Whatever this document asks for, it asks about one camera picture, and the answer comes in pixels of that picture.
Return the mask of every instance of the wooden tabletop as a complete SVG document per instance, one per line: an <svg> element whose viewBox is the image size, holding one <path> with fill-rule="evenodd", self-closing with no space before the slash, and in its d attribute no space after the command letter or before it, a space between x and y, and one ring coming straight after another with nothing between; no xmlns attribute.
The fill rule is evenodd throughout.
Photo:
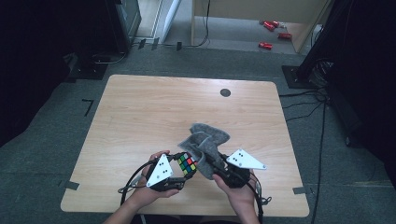
<svg viewBox="0 0 396 224"><path fill-rule="evenodd" d="M220 94L227 89L231 95ZM191 135L193 123L223 130L231 139L219 146L231 155L238 148L267 166L256 170L268 217L306 217L309 208L276 85L185 77L113 75L97 108L61 207L67 212L112 213L120 206L122 188L134 171L155 152L169 149ZM175 161L174 176L182 176ZM234 216L227 197L199 172L172 198L160 199L142 214Z"/></svg>

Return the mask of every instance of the gray carpet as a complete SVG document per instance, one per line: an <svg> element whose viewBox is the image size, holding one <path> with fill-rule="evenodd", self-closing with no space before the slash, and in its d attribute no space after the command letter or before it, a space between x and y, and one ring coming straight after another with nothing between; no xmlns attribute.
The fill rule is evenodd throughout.
<svg viewBox="0 0 396 224"><path fill-rule="evenodd" d="M221 49L134 48L111 64L103 80L62 83L29 128L0 148L0 223L101 223L109 214L66 213L64 189L78 159L108 77L131 74L273 81L279 94L295 93L281 65L299 65L301 55ZM94 100L92 109L82 99ZM314 102L313 96L281 98L283 106ZM307 115L316 105L285 108L285 118ZM265 223L310 223L318 181L322 106L310 117L288 121L306 190L308 217L265 217ZM322 182L316 223L396 223L396 191L381 161L364 148L345 146L345 134L326 107Z"/></svg>

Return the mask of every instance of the person's right hand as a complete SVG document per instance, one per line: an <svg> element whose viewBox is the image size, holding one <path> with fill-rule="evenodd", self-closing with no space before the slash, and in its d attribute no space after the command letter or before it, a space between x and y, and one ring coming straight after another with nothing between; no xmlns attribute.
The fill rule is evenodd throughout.
<svg viewBox="0 0 396 224"><path fill-rule="evenodd" d="M254 209L254 193L247 185L241 189L230 189L219 175L213 175L212 177L218 187L227 194L231 207L239 216L242 223L259 223ZM256 187L256 181L254 179L250 179L249 183L253 188Z"/></svg>

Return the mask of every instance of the hand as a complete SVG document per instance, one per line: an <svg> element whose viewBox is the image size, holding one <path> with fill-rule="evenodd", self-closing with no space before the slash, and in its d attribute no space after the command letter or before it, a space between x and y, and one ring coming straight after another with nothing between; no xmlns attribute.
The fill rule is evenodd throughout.
<svg viewBox="0 0 396 224"><path fill-rule="evenodd" d="M169 150L157 152L149 158L151 161L155 158L161 157L162 154L169 154ZM149 171L149 166L146 166L142 171L142 177L140 178L137 186L146 186L147 179L146 174ZM153 202L155 202L159 198L169 198L179 192L178 189L169 189L168 191L158 192L156 190L144 187L144 188L137 188L134 190L134 193L131 195L130 199L134 201L139 208L147 206Z"/></svg>
<svg viewBox="0 0 396 224"><path fill-rule="evenodd" d="M231 207L239 216L242 223L259 223L254 209L254 193L247 185L241 189L230 189L219 175L213 175L212 177L218 187L227 194ZM253 178L249 180L249 183L253 188L255 188L256 181Z"/></svg>

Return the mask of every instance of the red object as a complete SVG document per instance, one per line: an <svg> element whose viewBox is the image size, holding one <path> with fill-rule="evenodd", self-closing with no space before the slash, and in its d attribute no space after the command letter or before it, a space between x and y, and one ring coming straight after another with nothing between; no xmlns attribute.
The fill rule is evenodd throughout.
<svg viewBox="0 0 396 224"><path fill-rule="evenodd" d="M269 44L269 43L266 43L266 42L260 42L259 48L271 50L272 49L272 44Z"/></svg>
<svg viewBox="0 0 396 224"><path fill-rule="evenodd" d="M291 34L288 33L279 33L277 38L279 39L291 39Z"/></svg>
<svg viewBox="0 0 396 224"><path fill-rule="evenodd" d="M275 26L269 21L265 21L262 25L271 32L275 30Z"/></svg>
<svg viewBox="0 0 396 224"><path fill-rule="evenodd" d="M273 24L275 28L279 27L279 21L270 21L270 23Z"/></svg>

